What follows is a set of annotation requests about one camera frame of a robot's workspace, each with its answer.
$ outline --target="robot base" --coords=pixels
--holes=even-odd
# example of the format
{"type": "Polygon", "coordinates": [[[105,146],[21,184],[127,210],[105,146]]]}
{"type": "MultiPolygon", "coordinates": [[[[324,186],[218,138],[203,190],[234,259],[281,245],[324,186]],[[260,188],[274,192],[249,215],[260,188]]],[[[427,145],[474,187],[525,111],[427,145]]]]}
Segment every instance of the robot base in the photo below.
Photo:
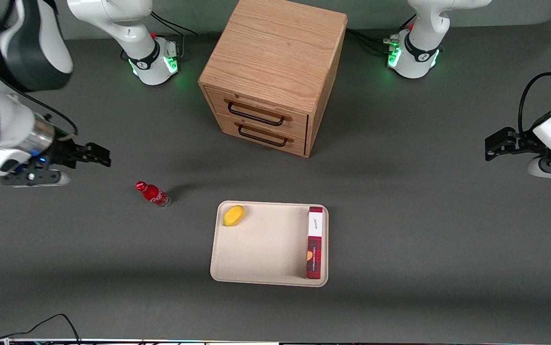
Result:
{"type": "Polygon", "coordinates": [[[155,41],[160,46],[160,56],[149,69],[136,68],[129,61],[133,68],[133,73],[146,85],[160,85],[168,81],[179,70],[175,42],[166,41],[166,39],[161,37],[157,37],[155,41]]]}
{"type": "MultiPolygon", "coordinates": [[[[393,34],[390,37],[390,41],[403,42],[409,32],[409,30],[405,29],[398,34],[393,34]]],[[[439,50],[435,55],[429,57],[427,61],[418,62],[416,61],[416,58],[407,51],[405,45],[396,43],[394,50],[389,54],[387,67],[396,70],[397,73],[405,78],[421,78],[424,77],[433,66],[435,66],[435,61],[438,54],[439,50]]]]}

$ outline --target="bottle cap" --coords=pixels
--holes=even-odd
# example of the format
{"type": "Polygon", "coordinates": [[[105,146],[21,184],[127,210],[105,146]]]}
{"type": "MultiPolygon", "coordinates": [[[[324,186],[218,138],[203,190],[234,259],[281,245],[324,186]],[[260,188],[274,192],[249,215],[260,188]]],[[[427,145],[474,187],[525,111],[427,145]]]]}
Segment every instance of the bottle cap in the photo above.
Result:
{"type": "Polygon", "coordinates": [[[140,192],[145,192],[148,189],[148,185],[144,181],[139,181],[135,184],[135,188],[140,192]]]}

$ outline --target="wooden cabinet top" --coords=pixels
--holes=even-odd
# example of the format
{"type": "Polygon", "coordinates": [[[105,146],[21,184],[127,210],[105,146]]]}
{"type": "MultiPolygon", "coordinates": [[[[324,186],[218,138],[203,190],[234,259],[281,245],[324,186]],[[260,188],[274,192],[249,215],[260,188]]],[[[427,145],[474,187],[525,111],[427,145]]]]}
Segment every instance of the wooden cabinet top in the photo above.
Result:
{"type": "Polygon", "coordinates": [[[312,114],[346,23],[286,0],[240,0],[199,82],[312,114]]]}

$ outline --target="yellow toy fruit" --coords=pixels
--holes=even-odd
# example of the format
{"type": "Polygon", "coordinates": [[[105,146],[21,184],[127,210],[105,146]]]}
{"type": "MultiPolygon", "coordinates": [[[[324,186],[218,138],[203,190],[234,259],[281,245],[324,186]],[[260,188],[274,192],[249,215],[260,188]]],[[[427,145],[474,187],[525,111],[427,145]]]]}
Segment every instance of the yellow toy fruit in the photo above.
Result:
{"type": "Polygon", "coordinates": [[[245,209],[243,209],[243,206],[233,206],[225,213],[225,220],[223,223],[225,227],[234,227],[239,224],[243,216],[245,216],[245,209]]]}

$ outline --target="drawer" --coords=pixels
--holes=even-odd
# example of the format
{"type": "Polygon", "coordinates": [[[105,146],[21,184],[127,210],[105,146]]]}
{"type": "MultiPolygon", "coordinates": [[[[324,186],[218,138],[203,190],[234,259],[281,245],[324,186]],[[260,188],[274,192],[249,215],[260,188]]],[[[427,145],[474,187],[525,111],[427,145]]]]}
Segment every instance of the drawer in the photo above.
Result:
{"type": "Polygon", "coordinates": [[[237,94],[205,87],[217,114],[229,116],[243,125],[264,128],[282,135],[306,137],[308,116],[278,107],[260,104],[237,94]]]}
{"type": "Polygon", "coordinates": [[[243,124],[231,116],[216,115],[220,129],[228,135],[246,139],[272,149],[305,156],[306,140],[293,135],[282,135],[253,125],[243,124]]]}

